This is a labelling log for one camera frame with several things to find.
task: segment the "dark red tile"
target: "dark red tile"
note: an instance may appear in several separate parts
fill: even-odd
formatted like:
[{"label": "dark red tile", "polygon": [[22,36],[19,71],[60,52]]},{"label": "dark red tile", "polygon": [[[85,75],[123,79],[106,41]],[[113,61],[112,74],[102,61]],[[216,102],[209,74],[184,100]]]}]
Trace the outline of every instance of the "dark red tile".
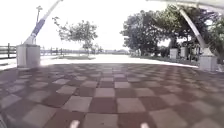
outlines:
[{"label": "dark red tile", "polygon": [[80,87],[74,93],[74,95],[76,96],[84,96],[84,97],[93,97],[94,94],[95,94],[95,88],[89,88],[89,87]]},{"label": "dark red tile", "polygon": [[114,82],[100,82],[100,88],[114,88]]},{"label": "dark red tile", "polygon": [[71,80],[67,83],[67,85],[69,86],[75,86],[75,87],[79,87],[81,84],[83,83],[83,81],[79,81],[79,80]]},{"label": "dark red tile", "polygon": [[118,115],[119,128],[142,128],[142,124],[147,124],[150,128],[157,128],[153,119],[147,113],[130,113]]},{"label": "dark red tile", "polygon": [[217,122],[218,124],[220,124],[221,126],[224,126],[224,113],[223,112],[216,112],[214,113],[211,118]]},{"label": "dark red tile", "polygon": [[5,113],[10,115],[15,119],[21,119],[25,116],[34,106],[36,103],[28,101],[28,100],[20,100],[15,104],[11,105],[7,109],[4,110]]},{"label": "dark red tile", "polygon": [[131,83],[131,86],[133,88],[146,88],[146,86],[145,86],[145,84],[143,82]]},{"label": "dark red tile", "polygon": [[180,99],[186,101],[186,102],[192,102],[195,100],[198,100],[198,98],[188,92],[181,92],[176,94]]},{"label": "dark red tile", "polygon": [[163,87],[153,87],[150,88],[156,95],[164,95],[164,94],[169,94],[170,92],[163,88]]},{"label": "dark red tile", "polygon": [[84,116],[85,114],[81,112],[70,112],[60,109],[47,122],[44,128],[70,128],[73,121],[78,121],[81,124]]},{"label": "dark red tile", "polygon": [[127,78],[114,78],[114,82],[128,82]]},{"label": "dark red tile", "polygon": [[214,107],[222,107],[224,105],[223,102],[215,100],[214,98],[212,98],[211,96],[207,96],[203,98],[203,101],[205,101],[208,104],[211,104]]},{"label": "dark red tile", "polygon": [[21,91],[16,92],[15,94],[19,97],[26,98],[28,95],[30,95],[34,91],[36,91],[36,89],[31,88],[31,87],[26,87],[26,88],[22,89]]},{"label": "dark red tile", "polygon": [[169,107],[161,98],[159,97],[142,97],[139,98],[145,108],[149,111],[165,109]]},{"label": "dark red tile", "polygon": [[116,100],[114,98],[93,98],[89,111],[93,113],[117,113]]},{"label": "dark red tile", "polygon": [[45,90],[45,91],[50,91],[50,92],[56,92],[56,91],[57,91],[58,89],[60,89],[62,86],[63,86],[63,85],[58,85],[58,84],[53,84],[53,83],[51,83],[51,84],[45,86],[45,87],[43,88],[43,90]]},{"label": "dark red tile", "polygon": [[173,110],[176,111],[190,125],[199,122],[204,117],[200,111],[186,103],[174,106]]},{"label": "dark red tile", "polygon": [[44,105],[51,107],[62,107],[70,98],[70,95],[64,95],[59,93],[53,93],[42,102]]},{"label": "dark red tile", "polygon": [[136,98],[136,93],[132,88],[120,88],[116,89],[117,98]]}]

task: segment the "gray tile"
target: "gray tile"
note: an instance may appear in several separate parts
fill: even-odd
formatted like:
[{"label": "gray tile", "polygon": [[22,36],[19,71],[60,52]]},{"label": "gray tile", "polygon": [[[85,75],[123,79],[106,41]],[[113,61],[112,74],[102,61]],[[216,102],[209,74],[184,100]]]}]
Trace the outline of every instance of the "gray tile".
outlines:
[{"label": "gray tile", "polygon": [[146,81],[144,82],[145,86],[147,87],[161,87],[161,84],[155,81]]},{"label": "gray tile", "polygon": [[76,76],[75,77],[75,80],[79,80],[79,81],[84,81],[86,79],[87,79],[87,77],[85,77],[85,76]]},{"label": "gray tile", "polygon": [[47,121],[53,117],[56,109],[43,105],[36,105],[27,115],[23,118],[23,121],[33,125],[35,127],[43,127]]},{"label": "gray tile", "polygon": [[204,98],[207,95],[205,92],[197,89],[191,90],[189,92],[198,98]]},{"label": "gray tile", "polygon": [[10,87],[7,89],[8,92],[10,93],[15,93],[18,92],[20,90],[23,90],[25,88],[24,85],[14,85],[13,87]]},{"label": "gray tile", "polygon": [[161,95],[160,96],[167,104],[173,106],[177,104],[183,103],[182,100],[180,100],[176,95],[174,94],[167,94],[167,95]]},{"label": "gray tile", "polygon": [[215,112],[215,108],[213,106],[211,106],[210,104],[207,104],[203,101],[194,101],[194,102],[191,102],[191,105],[194,108],[201,111],[202,113],[204,113],[205,115],[210,115]]},{"label": "gray tile", "polygon": [[14,83],[15,84],[24,84],[28,81],[28,79],[17,79]]},{"label": "gray tile", "polygon": [[91,101],[91,97],[71,96],[63,108],[70,111],[88,112]]},{"label": "gray tile", "polygon": [[41,102],[43,99],[47,98],[51,93],[47,91],[36,91],[31,93],[27,99],[34,102]]},{"label": "gray tile", "polygon": [[222,127],[213,120],[206,118],[201,122],[196,123],[192,128],[222,128]]},{"label": "gray tile", "polygon": [[98,82],[96,81],[85,81],[81,84],[81,86],[95,88],[97,84]]},{"label": "gray tile", "polygon": [[138,97],[154,96],[155,93],[149,88],[136,88],[135,92]]},{"label": "gray tile", "polygon": [[118,98],[118,113],[145,112],[146,109],[138,98]]},{"label": "gray tile", "polygon": [[115,82],[115,88],[131,88],[129,82]]},{"label": "gray tile", "polygon": [[37,82],[37,83],[31,85],[30,87],[40,89],[47,85],[48,85],[48,83],[46,83],[46,82]]},{"label": "gray tile", "polygon": [[103,78],[100,79],[100,81],[113,82],[114,78],[113,77],[103,77]]},{"label": "gray tile", "polygon": [[96,88],[95,97],[115,97],[113,88]]},{"label": "gray tile", "polygon": [[139,78],[137,77],[128,77],[127,78],[128,82],[139,82],[141,81]]},{"label": "gray tile", "polygon": [[68,83],[70,80],[67,80],[67,79],[58,79],[56,81],[54,81],[53,83],[54,84],[60,84],[60,85],[64,85],[66,83]]},{"label": "gray tile", "polygon": [[57,92],[61,94],[73,94],[75,90],[76,90],[76,87],[65,85],[61,87],[59,90],[57,90]]},{"label": "gray tile", "polygon": [[87,114],[84,128],[118,128],[116,114]]},{"label": "gray tile", "polygon": [[158,128],[186,128],[187,122],[172,109],[149,112]]},{"label": "gray tile", "polygon": [[177,86],[165,86],[164,88],[166,88],[170,92],[181,92],[182,91],[182,89]]},{"label": "gray tile", "polygon": [[2,109],[7,108],[10,105],[18,102],[19,100],[21,100],[21,98],[14,94],[8,95],[0,100],[1,108]]}]

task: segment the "ground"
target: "ground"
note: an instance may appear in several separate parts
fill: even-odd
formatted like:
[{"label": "ground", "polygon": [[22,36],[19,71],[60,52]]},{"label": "ground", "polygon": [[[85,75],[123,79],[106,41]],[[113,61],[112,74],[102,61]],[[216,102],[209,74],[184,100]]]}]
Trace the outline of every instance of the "ground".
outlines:
[{"label": "ground", "polygon": [[108,63],[59,59],[54,63],[75,64],[3,71],[2,111],[16,128],[224,127],[222,74],[127,56],[104,57]]}]

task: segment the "paving tile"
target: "paving tile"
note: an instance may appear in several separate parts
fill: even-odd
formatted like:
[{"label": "paving tile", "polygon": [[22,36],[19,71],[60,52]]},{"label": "paving tile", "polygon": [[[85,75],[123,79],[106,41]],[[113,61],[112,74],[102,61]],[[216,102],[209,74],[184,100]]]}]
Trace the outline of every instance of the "paving tile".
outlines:
[{"label": "paving tile", "polygon": [[76,76],[75,77],[75,80],[79,80],[79,81],[84,81],[86,79],[87,79],[87,77],[85,77],[85,76]]},{"label": "paving tile", "polygon": [[1,108],[2,109],[7,108],[13,105],[14,103],[18,102],[19,100],[21,100],[21,98],[14,94],[8,95],[0,100]]},{"label": "paving tile", "polygon": [[88,112],[91,100],[91,97],[71,96],[63,108],[69,111]]},{"label": "paving tile", "polygon": [[207,104],[203,101],[194,101],[191,102],[191,105],[205,115],[211,115],[215,112],[215,108],[212,105]]},{"label": "paving tile", "polygon": [[149,114],[154,119],[158,128],[186,128],[187,122],[172,109],[152,111]]},{"label": "paving tile", "polygon": [[212,95],[212,98],[214,100],[217,100],[217,101],[220,101],[220,102],[224,103],[224,94],[222,94],[222,93],[215,93],[215,94]]},{"label": "paving tile", "polygon": [[40,89],[40,88],[43,88],[47,85],[48,85],[48,83],[46,83],[46,82],[37,82],[37,83],[31,85],[30,87]]},{"label": "paving tile", "polygon": [[36,105],[29,113],[27,113],[23,118],[23,121],[36,127],[43,127],[47,121],[53,117],[55,112],[55,108]]},{"label": "paving tile", "polygon": [[201,122],[196,123],[192,128],[222,128],[222,127],[213,120],[206,118]]},{"label": "paving tile", "polygon": [[95,88],[89,88],[89,87],[80,87],[74,93],[74,95],[76,96],[83,96],[83,97],[93,97],[94,94],[95,94]]},{"label": "paving tile", "polygon": [[165,89],[169,90],[170,92],[181,92],[182,89],[177,86],[164,86]]},{"label": "paving tile", "polygon": [[92,114],[86,115],[83,128],[118,128],[118,116],[116,114]]},{"label": "paving tile", "polygon": [[136,113],[146,111],[145,107],[137,98],[118,98],[118,113]]},{"label": "paving tile", "polygon": [[103,78],[100,79],[100,81],[113,82],[114,78],[113,77],[103,77]]},{"label": "paving tile", "polygon": [[160,109],[165,109],[169,107],[165,101],[163,101],[161,98],[156,96],[141,97],[139,99],[141,100],[145,108],[149,111],[160,110]]},{"label": "paving tile", "polygon": [[42,102],[43,99],[47,98],[51,93],[47,91],[35,91],[31,93],[27,99],[34,102]]},{"label": "paving tile", "polygon": [[128,80],[128,82],[139,82],[139,81],[141,81],[141,79],[139,79],[137,77],[128,77],[127,80]]},{"label": "paving tile", "polygon": [[72,87],[72,86],[63,86],[61,87],[59,90],[57,90],[56,92],[57,93],[60,93],[60,94],[73,94],[76,90],[76,87]]},{"label": "paving tile", "polygon": [[144,84],[146,87],[161,87],[161,84],[155,81],[146,81]]},{"label": "paving tile", "polygon": [[114,88],[114,82],[100,82],[99,88]]},{"label": "paving tile", "polygon": [[115,82],[115,88],[131,88],[129,82]]},{"label": "paving tile", "polygon": [[189,93],[193,94],[194,96],[198,97],[198,98],[204,98],[205,96],[207,96],[207,94],[203,91],[194,89],[189,91]]},{"label": "paving tile", "polygon": [[186,102],[192,102],[192,101],[198,100],[196,96],[188,92],[180,92],[180,93],[177,93],[176,96],[178,96],[181,100]]},{"label": "paving tile", "polygon": [[125,78],[124,74],[114,74],[115,78]]},{"label": "paving tile", "polygon": [[149,88],[136,88],[135,92],[138,97],[148,97],[155,95],[155,93]]},{"label": "paving tile", "polygon": [[70,98],[70,95],[65,94],[59,94],[59,93],[53,93],[46,99],[42,101],[44,105],[50,106],[50,107],[62,107]]},{"label": "paving tile", "polygon": [[137,95],[132,88],[118,88],[115,89],[117,98],[136,98]]},{"label": "paving tile", "polygon": [[83,121],[85,114],[81,112],[70,112],[60,109],[55,115],[47,122],[44,128],[73,128],[72,123]]},{"label": "paving tile", "polygon": [[20,100],[6,108],[4,112],[18,120],[24,117],[35,105],[36,103],[28,100]]},{"label": "paving tile", "polygon": [[170,106],[183,103],[175,94],[161,95],[160,97]]},{"label": "paving tile", "polygon": [[195,124],[205,117],[202,112],[187,103],[176,105],[173,110],[186,120],[189,125]]},{"label": "paving tile", "polygon": [[113,88],[96,88],[94,97],[115,97]]},{"label": "paving tile", "polygon": [[118,126],[120,128],[157,128],[147,113],[121,113],[118,115]]},{"label": "paving tile", "polygon": [[114,98],[93,98],[89,112],[93,113],[117,113],[116,100]]},{"label": "paving tile", "polygon": [[163,88],[163,87],[153,87],[150,88],[156,95],[164,95],[164,94],[170,94],[170,92]]},{"label": "paving tile", "polygon": [[15,84],[25,84],[28,81],[28,79],[17,79],[14,83]]},{"label": "paving tile", "polygon": [[95,88],[97,84],[98,82],[96,81],[85,81],[81,84],[81,86]]},{"label": "paving tile", "polygon": [[127,80],[126,77],[124,77],[124,78],[117,78],[117,77],[115,77],[114,78],[114,82],[128,82],[128,80]]},{"label": "paving tile", "polygon": [[14,85],[14,86],[8,88],[7,91],[10,93],[15,93],[15,92],[23,90],[24,88],[25,88],[24,85]]},{"label": "paving tile", "polygon": [[53,83],[59,84],[59,85],[64,85],[64,84],[68,83],[69,81],[70,80],[68,80],[68,79],[58,79],[58,80],[54,81]]}]

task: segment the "walkway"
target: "walkway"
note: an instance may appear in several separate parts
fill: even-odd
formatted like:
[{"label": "walkway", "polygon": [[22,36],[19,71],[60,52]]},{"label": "walkway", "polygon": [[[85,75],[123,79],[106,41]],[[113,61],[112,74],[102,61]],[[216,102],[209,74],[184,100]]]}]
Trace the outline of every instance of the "walkway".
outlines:
[{"label": "walkway", "polygon": [[64,64],[0,77],[16,128],[223,128],[221,74],[150,64]]}]

